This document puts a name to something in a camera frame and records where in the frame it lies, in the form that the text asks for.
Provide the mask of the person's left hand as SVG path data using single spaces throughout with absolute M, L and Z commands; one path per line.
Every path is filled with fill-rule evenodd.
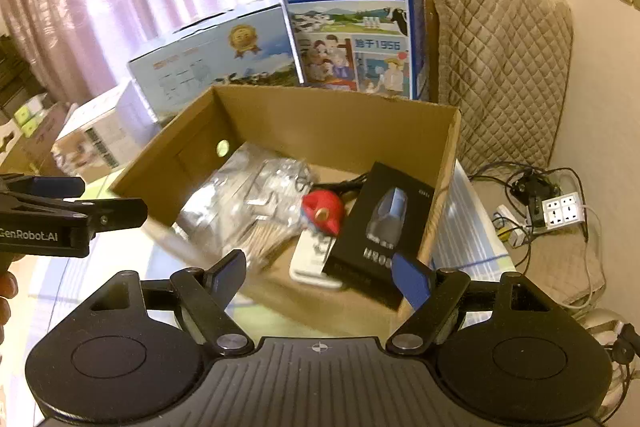
M 4 326 L 11 317 L 10 300 L 18 294 L 18 283 L 15 275 L 8 269 L 1 270 L 0 277 L 0 343 L 4 340 Z

